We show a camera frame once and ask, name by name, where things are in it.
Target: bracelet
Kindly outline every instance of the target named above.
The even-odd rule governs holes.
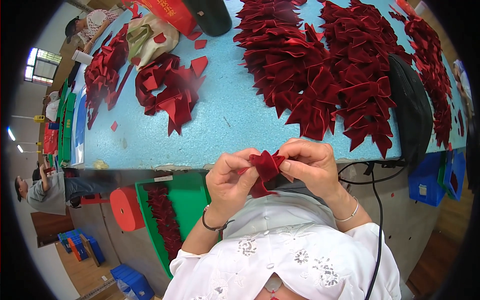
[[[351,218],[353,218],[353,216],[357,213],[358,209],[359,209],[359,200],[357,199],[357,197],[355,196],[352,196],[355,200],[357,200],[357,207],[355,208],[355,211],[353,212],[353,214],[351,216],[349,216],[348,218],[346,218],[345,220],[339,220],[337,219],[335,216],[333,216],[333,218],[335,219],[335,221],[337,222],[345,222],[345,221],[348,221],[350,220]]]
[[[227,228],[227,225],[230,223],[230,222],[233,222],[235,220],[230,220],[228,221],[227,223],[225,223],[222,227],[218,227],[218,228],[212,228],[212,227],[209,227],[206,223],[205,223],[205,212],[207,211],[209,205],[205,206],[205,209],[204,209],[204,213],[202,215],[202,223],[204,224],[205,228],[207,228],[208,230],[211,230],[211,231],[223,231],[225,228]]]

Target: woman in gray shirt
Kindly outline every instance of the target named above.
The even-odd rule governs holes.
[[[37,211],[65,215],[65,205],[78,196],[87,196],[103,192],[112,192],[117,188],[114,181],[73,177],[65,178],[63,172],[49,177],[45,174],[45,165],[40,167],[41,180],[34,181],[31,187],[20,176],[15,179],[18,201],[26,199]]]

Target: red shopping bag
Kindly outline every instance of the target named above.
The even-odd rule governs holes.
[[[44,154],[54,154],[59,148],[59,131],[48,129],[45,126],[45,134],[43,136],[43,152]]]
[[[177,28],[184,36],[189,36],[197,26],[190,11],[180,0],[139,0],[151,13]]]

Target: beige cloth bag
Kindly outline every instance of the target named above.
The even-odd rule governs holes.
[[[153,39],[161,33],[167,40],[156,43]],[[179,31],[152,13],[148,13],[142,18],[128,22],[127,41],[128,61],[132,62],[134,57],[140,58],[138,71],[161,54],[172,51],[179,42]]]

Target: white cup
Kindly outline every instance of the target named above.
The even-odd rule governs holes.
[[[425,9],[428,8],[427,4],[423,1],[420,1],[418,4],[417,4],[417,7],[415,7],[415,13],[417,15],[421,15],[422,12],[425,11]]]
[[[93,56],[83,53],[81,51],[76,50],[73,54],[72,60],[78,61],[80,63],[84,63],[87,66],[92,62]]]

